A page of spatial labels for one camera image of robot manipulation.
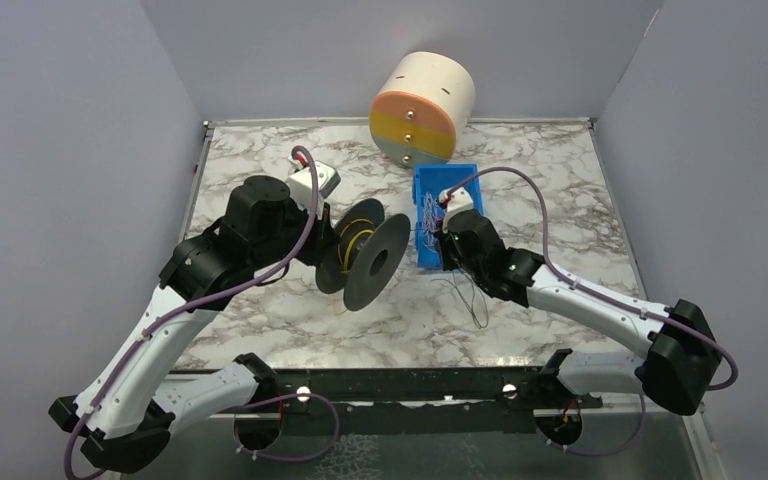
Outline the black cable spool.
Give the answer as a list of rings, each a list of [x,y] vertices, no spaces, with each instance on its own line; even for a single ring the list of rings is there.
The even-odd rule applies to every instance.
[[[404,257],[411,222],[399,213],[386,216],[383,204],[369,198],[353,205],[334,227],[340,237],[337,262],[316,266],[315,281],[324,294],[343,293],[349,311],[373,302]]]

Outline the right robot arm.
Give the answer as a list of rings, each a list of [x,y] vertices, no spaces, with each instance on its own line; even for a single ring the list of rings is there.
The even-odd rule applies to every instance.
[[[643,394],[660,407],[694,414],[710,391],[723,355],[702,309],[684,299],[646,302],[580,280],[542,255],[507,247],[477,210],[436,224],[436,250],[447,270],[461,270],[488,296],[558,314],[625,347],[624,352],[553,356],[569,393]]]

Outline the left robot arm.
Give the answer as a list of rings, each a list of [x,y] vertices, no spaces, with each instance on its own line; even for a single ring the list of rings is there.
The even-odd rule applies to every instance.
[[[275,393],[275,374],[245,354],[227,367],[170,389],[163,381],[192,340],[232,298],[299,261],[316,266],[337,237],[328,197],[340,177],[303,168],[286,179],[254,175],[235,187],[225,212],[180,242],[163,267],[139,322],[81,393],[58,398],[49,414],[97,474],[134,473],[193,423]]]

